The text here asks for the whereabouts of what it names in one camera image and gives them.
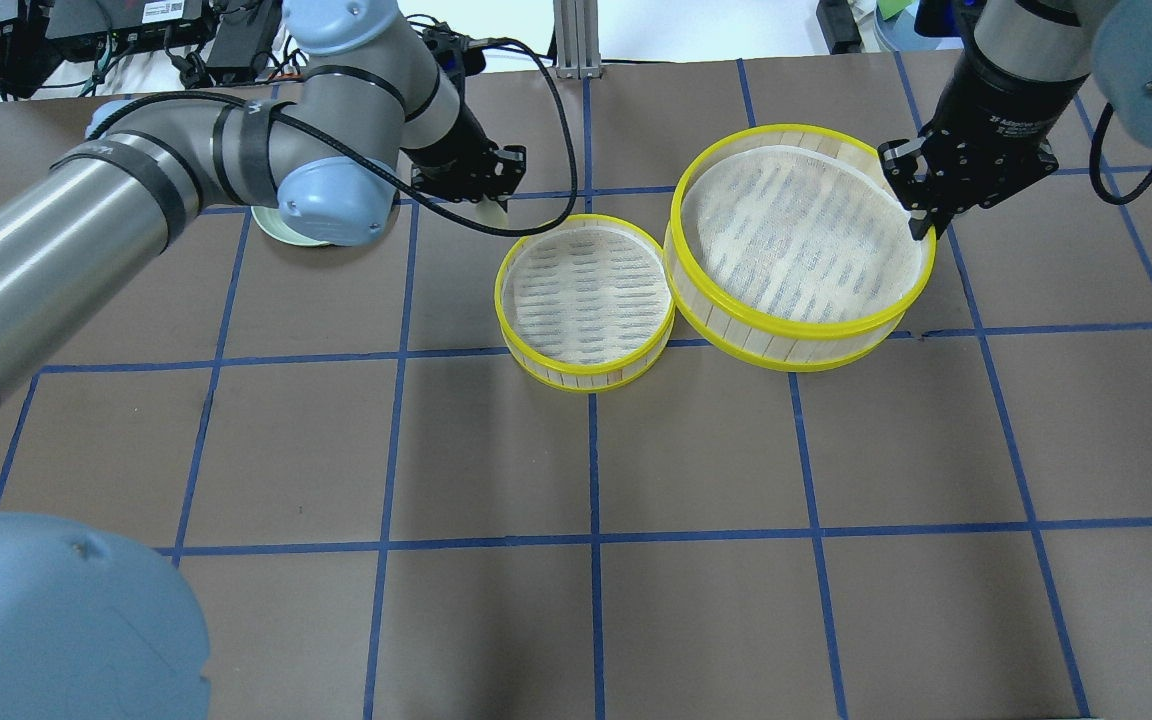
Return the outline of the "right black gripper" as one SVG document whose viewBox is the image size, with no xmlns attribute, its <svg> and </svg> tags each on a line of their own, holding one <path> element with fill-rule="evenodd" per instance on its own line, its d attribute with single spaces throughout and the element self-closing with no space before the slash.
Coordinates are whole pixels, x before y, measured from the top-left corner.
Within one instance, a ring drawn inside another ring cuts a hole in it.
<svg viewBox="0 0 1152 720">
<path fill-rule="evenodd" d="M 1059 83 L 1023 79 L 986 60 L 960 60 L 915 138 L 878 147 L 884 179 L 910 210 L 910 232 L 940 232 L 940 213 L 992 209 L 1059 169 L 1048 136 Z"/>
</svg>

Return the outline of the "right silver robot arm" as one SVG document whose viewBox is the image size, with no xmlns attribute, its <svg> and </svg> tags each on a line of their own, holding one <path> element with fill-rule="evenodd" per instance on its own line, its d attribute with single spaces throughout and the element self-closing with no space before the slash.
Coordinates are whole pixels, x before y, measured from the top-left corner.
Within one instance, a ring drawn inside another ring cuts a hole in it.
<svg viewBox="0 0 1152 720">
<path fill-rule="evenodd" d="M 963 51 L 918 135 L 878 150 L 914 240 L 1055 173 L 1049 131 L 1087 79 L 1106 101 L 1093 191 L 1111 205 L 1138 199 L 1107 191 L 1100 162 L 1111 120 L 1152 150 L 1152 1 L 923 1 L 919 13 L 956 29 Z"/>
</svg>

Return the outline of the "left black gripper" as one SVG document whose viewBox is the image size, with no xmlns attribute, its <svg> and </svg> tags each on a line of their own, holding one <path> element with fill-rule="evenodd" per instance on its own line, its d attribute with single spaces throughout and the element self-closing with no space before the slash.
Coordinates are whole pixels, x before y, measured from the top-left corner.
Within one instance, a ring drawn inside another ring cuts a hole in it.
<svg viewBox="0 0 1152 720">
<path fill-rule="evenodd" d="M 450 202 L 511 200 L 526 176 L 526 147 L 490 141 L 467 104 L 442 136 L 420 147 L 403 147 L 414 165 L 412 187 Z"/>
</svg>

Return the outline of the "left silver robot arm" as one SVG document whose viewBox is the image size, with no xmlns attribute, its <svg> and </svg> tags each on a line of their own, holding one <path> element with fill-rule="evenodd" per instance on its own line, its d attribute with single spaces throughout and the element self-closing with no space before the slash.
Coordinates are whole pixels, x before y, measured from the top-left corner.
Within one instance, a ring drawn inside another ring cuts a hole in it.
<svg viewBox="0 0 1152 720">
<path fill-rule="evenodd" d="M 393 1 L 287 1 L 300 100 L 180 91 L 100 111 L 0 209 L 0 406 L 200 211 L 270 209 L 335 247 L 384 236 L 397 194 L 506 202 L 526 152 L 488 141 Z M 0 511 L 0 719 L 204 719 L 195 592 L 141 541 Z"/>
</svg>

